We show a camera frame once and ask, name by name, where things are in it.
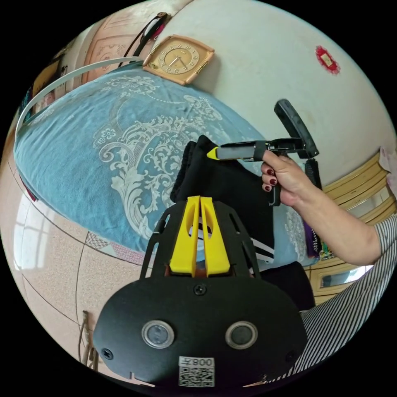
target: yellow tip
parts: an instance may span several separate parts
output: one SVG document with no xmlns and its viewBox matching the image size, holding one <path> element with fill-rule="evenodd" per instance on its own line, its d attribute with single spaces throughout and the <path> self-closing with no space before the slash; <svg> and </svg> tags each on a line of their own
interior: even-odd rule
<svg viewBox="0 0 397 397">
<path fill-rule="evenodd" d="M 219 158 L 216 157 L 216 149 L 218 149 L 218 146 L 216 148 L 212 149 L 211 151 L 209 151 L 207 153 L 207 157 L 212 158 L 213 160 L 219 160 Z"/>
</svg>

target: screw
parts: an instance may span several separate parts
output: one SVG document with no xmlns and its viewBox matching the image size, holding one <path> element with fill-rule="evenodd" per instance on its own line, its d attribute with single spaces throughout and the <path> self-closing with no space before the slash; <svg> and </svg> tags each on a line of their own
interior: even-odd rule
<svg viewBox="0 0 397 397">
<path fill-rule="evenodd" d="M 204 284 L 198 284 L 193 288 L 193 292 L 198 296 L 205 295 L 207 287 Z"/>
<path fill-rule="evenodd" d="M 113 360 L 113 353 L 109 349 L 102 349 L 101 353 L 107 360 Z"/>
</svg>

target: tiled floor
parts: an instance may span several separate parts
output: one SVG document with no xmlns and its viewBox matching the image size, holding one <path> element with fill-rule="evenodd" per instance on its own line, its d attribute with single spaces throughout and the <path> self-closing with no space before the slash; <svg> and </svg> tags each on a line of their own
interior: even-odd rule
<svg viewBox="0 0 397 397">
<path fill-rule="evenodd" d="M 39 323 L 78 359 L 82 311 L 90 313 L 93 330 L 107 299 L 139 277 L 143 256 L 33 202 L 16 171 L 13 142 L 10 136 L 0 166 L 0 232 L 9 268 Z M 121 379 L 102 362 L 99 371 Z"/>
</svg>

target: white pipe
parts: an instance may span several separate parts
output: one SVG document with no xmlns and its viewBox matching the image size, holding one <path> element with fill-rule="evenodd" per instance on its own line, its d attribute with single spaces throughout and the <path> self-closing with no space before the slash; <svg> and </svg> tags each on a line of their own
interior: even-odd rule
<svg viewBox="0 0 397 397">
<path fill-rule="evenodd" d="M 105 61 L 99 61 L 92 63 L 91 65 L 83 66 L 79 69 L 73 70 L 72 72 L 60 77 L 58 80 L 55 80 L 53 83 L 49 84 L 46 86 L 43 90 L 41 90 L 24 108 L 22 111 L 22 114 L 20 115 L 17 123 L 17 127 L 15 129 L 15 137 L 18 134 L 18 131 L 22 128 L 24 119 L 26 115 L 29 113 L 29 110 L 37 104 L 40 100 L 42 100 L 49 92 L 51 92 L 53 89 L 57 88 L 58 86 L 64 84 L 66 81 L 75 78 L 76 76 L 79 76 L 81 74 L 87 73 L 91 70 L 97 69 L 99 67 L 103 66 L 108 66 L 112 65 L 114 63 L 120 63 L 120 62 L 135 62 L 135 61 L 140 61 L 141 59 L 139 57 L 125 57 L 125 58 L 114 58 L 114 59 L 107 59 Z"/>
</svg>

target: clock hand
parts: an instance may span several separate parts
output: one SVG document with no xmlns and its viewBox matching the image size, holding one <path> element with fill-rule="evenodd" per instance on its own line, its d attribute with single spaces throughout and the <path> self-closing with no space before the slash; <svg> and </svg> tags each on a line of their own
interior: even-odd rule
<svg viewBox="0 0 397 397">
<path fill-rule="evenodd" d="M 177 60 L 178 60 L 178 57 L 176 57 L 176 58 L 169 64 L 169 66 L 172 66 Z"/>
<path fill-rule="evenodd" d="M 184 67 L 187 67 L 185 63 L 182 61 L 181 57 L 178 57 Z"/>
</svg>

